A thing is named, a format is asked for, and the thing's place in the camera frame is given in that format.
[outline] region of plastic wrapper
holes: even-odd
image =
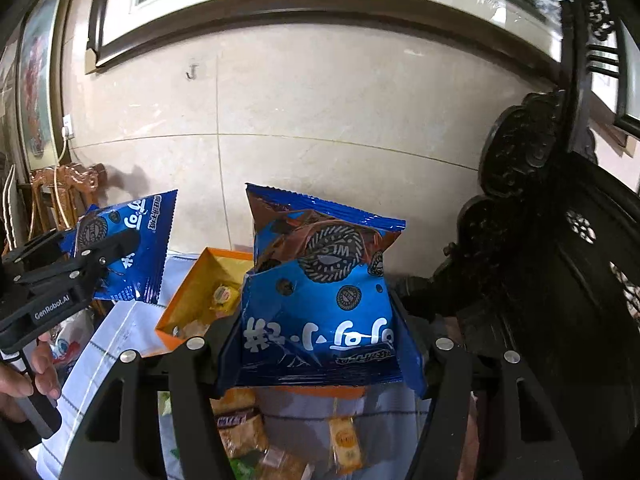
[[[234,472],[236,480],[253,480],[255,477],[255,468],[245,463],[239,458],[229,459],[231,470]]]
[[[270,447],[255,468],[255,480],[310,480],[314,466],[276,447]]]
[[[75,256],[124,229],[140,232],[138,248],[108,266],[108,275],[94,295],[96,300],[158,302],[177,193],[167,191],[102,209],[90,208],[62,241],[61,248]]]
[[[338,416],[329,420],[331,448],[339,475],[346,475],[362,469],[362,450],[353,419]]]
[[[240,290],[235,283],[220,283],[213,292],[209,308],[216,312],[217,317],[229,316],[236,309],[239,299]]]
[[[242,288],[241,384],[399,381],[383,251],[404,221],[247,185],[254,264]]]
[[[81,310],[53,327],[49,334],[49,346],[56,369],[66,368],[80,357],[94,335],[94,320],[91,311]]]
[[[176,327],[174,330],[177,330],[175,336],[183,339],[189,339],[191,337],[204,336],[208,329],[209,325],[204,324],[199,319],[195,319],[190,323],[187,323],[182,329]]]
[[[221,415],[255,406],[255,393],[251,388],[231,388],[221,399],[210,399],[209,402],[213,413]]]
[[[253,450],[265,451],[269,447],[258,408],[219,415],[216,424],[229,458],[239,458]]]

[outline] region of wrapped snack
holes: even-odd
[[[258,408],[219,415],[216,423],[229,458],[244,456],[255,449],[265,451],[269,447],[262,413]]]
[[[216,415],[236,412],[255,406],[255,393],[251,388],[231,388],[221,399],[209,399]]]
[[[254,467],[251,467],[239,458],[231,458],[229,459],[229,463],[231,464],[231,470],[234,472],[236,480],[253,480],[255,475]]]
[[[75,256],[91,244],[125,229],[140,232],[138,248],[109,265],[109,273],[94,295],[96,300],[158,302],[177,193],[173,190],[102,209],[89,209],[76,225],[74,243],[69,244],[68,238],[61,243],[61,247]]]
[[[240,299],[240,290],[233,283],[220,283],[213,292],[210,309],[216,312],[217,317],[229,316],[236,308]]]
[[[255,468],[255,480],[309,480],[314,466],[291,453],[270,447]]]
[[[56,369],[65,368],[80,357],[94,335],[91,310],[84,309],[57,324],[50,331],[49,346]]]
[[[239,384],[401,381],[382,255],[404,221],[247,185],[254,268],[242,288]]]
[[[338,474],[346,475],[362,469],[362,452],[353,419],[348,416],[332,418],[329,420],[329,432]]]
[[[204,336],[209,330],[209,325],[205,325],[199,319],[195,319],[187,323],[182,330],[178,330],[178,334],[183,339],[189,339],[196,336]]]

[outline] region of wall hook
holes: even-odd
[[[187,79],[196,79],[196,64],[189,65],[189,72],[185,72]]]

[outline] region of beige wall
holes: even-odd
[[[251,245],[254,182],[406,219],[385,266],[428,276],[490,127],[535,90],[451,46],[330,25],[211,34],[85,75],[90,3],[73,0],[65,35],[72,156],[107,166],[107,202],[177,187],[179,251]]]
[[[609,171],[620,182],[631,190],[638,192],[640,181],[640,150],[636,148],[634,156],[623,152],[614,144],[613,140],[607,142],[599,134],[594,132],[596,138],[596,156],[598,165]]]

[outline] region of orange cardboard box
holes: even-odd
[[[251,253],[207,247],[191,267],[156,325],[156,333],[169,350],[184,339],[172,335],[175,326],[183,327],[195,319],[210,324],[216,314],[209,309],[215,288],[220,282],[242,286],[244,274],[254,266]]]

